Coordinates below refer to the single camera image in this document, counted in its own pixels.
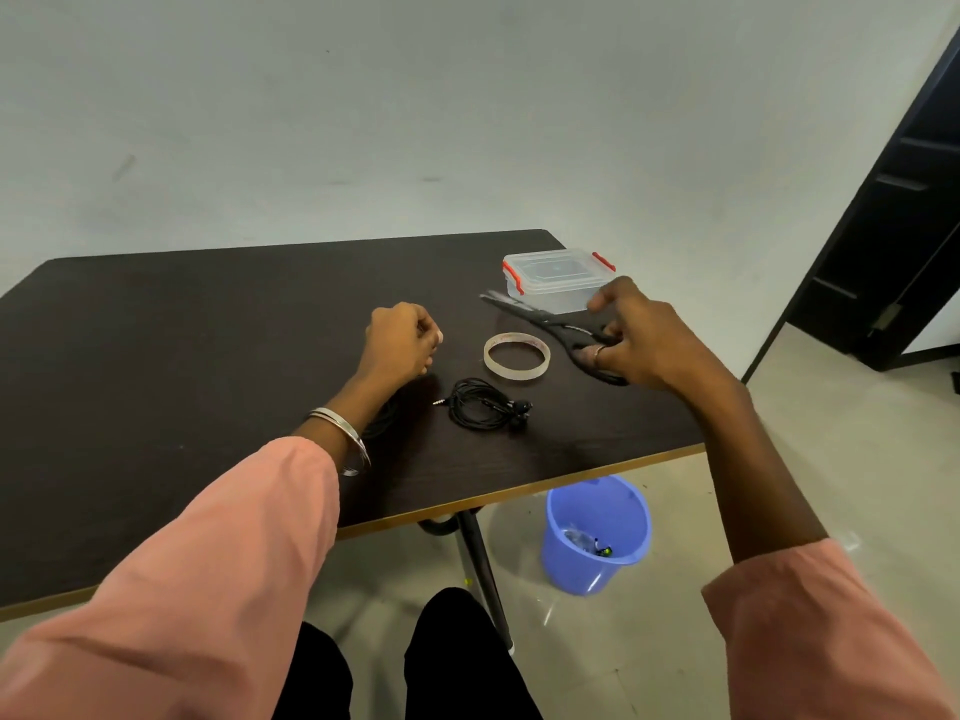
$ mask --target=black pants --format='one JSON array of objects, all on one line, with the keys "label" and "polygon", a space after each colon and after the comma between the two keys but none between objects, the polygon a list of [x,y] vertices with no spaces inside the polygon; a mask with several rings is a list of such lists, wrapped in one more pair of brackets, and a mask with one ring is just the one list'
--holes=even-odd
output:
[{"label": "black pants", "polygon": [[[486,609],[462,588],[445,588],[423,607],[404,655],[407,720],[543,720]],[[351,716],[354,679],[327,634],[304,622],[274,720]]]}]

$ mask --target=left hand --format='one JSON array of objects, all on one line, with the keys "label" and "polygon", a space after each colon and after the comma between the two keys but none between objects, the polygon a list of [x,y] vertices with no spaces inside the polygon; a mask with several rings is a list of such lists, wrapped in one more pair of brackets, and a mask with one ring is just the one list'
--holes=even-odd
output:
[{"label": "left hand", "polygon": [[357,376],[392,394],[426,374],[434,351],[443,342],[444,334],[423,305],[397,303],[392,308],[377,308],[366,326],[366,346]]}]

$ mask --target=bracelet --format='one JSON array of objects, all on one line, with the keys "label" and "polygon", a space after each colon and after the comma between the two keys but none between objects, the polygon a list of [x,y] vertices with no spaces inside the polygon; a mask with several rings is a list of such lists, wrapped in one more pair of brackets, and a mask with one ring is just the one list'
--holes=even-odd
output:
[{"label": "bracelet", "polygon": [[[344,419],[340,414],[332,409],[327,407],[319,407],[318,409],[312,410],[307,414],[307,418],[316,417],[319,420],[326,420],[327,422],[339,427],[344,435],[350,439],[354,445],[357,446],[357,449],[360,450],[360,456],[363,458],[363,469],[370,469],[370,455],[367,454],[367,446],[363,443],[363,439],[360,438],[360,435],[357,434],[357,431],[346,419]],[[353,469],[352,467],[344,467],[343,475],[345,477],[354,477],[359,475],[360,470]]]}]

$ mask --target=table edge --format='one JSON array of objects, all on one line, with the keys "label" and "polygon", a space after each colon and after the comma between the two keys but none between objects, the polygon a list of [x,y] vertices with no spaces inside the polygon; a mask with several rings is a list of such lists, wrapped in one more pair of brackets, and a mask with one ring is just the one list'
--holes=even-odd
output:
[{"label": "table edge", "polygon": [[[700,442],[687,447],[678,447],[677,449],[670,449],[665,452],[656,452],[646,457],[625,459],[620,462],[614,462],[613,464],[604,464],[599,467],[581,470],[580,472],[571,472],[567,475],[551,477],[547,480],[538,480],[535,483],[519,484],[516,487],[507,487],[506,489],[487,492],[483,495],[454,500],[453,502],[431,508],[421,508],[409,512],[402,512],[397,515],[390,515],[389,517],[378,518],[377,520],[368,520],[366,523],[356,523],[338,529],[337,541],[366,536],[370,533],[388,530],[389,528],[399,528],[402,525],[416,523],[421,520],[448,516],[452,513],[469,510],[470,508],[480,508],[485,505],[501,503],[505,500],[513,500],[518,497],[533,496],[536,493],[542,493],[546,490],[562,488],[565,485],[578,483],[582,480],[591,480],[594,477],[603,477],[604,475],[615,472],[637,470],[638,468],[646,468],[647,466],[656,465],[657,463],[665,463],[683,457],[690,457],[691,455],[699,455],[705,450],[706,447]],[[12,619],[22,619],[24,617],[43,614],[44,612],[52,612],[54,609],[64,609],[74,606],[75,604],[83,604],[85,601],[90,601],[90,598],[96,591],[97,585],[92,585],[87,588],[77,588],[64,593],[54,593],[39,599],[30,599],[30,601],[23,601],[18,604],[0,606],[0,623],[11,621]]]}]

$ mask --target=dark wooden table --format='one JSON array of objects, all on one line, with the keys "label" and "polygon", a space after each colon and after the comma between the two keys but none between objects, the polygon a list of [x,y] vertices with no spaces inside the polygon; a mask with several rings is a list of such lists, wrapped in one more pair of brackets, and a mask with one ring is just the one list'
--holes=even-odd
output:
[{"label": "dark wooden table", "polygon": [[[422,303],[444,342],[370,442],[372,471],[342,478],[342,538],[699,451],[678,399],[591,379],[555,341],[532,383],[486,370],[488,338],[533,331],[477,295],[504,289],[504,255],[561,247],[525,230],[41,265],[0,298],[0,619],[88,598],[288,434],[354,371],[379,305]],[[472,432],[430,406],[467,376],[533,402],[527,429]]]}]

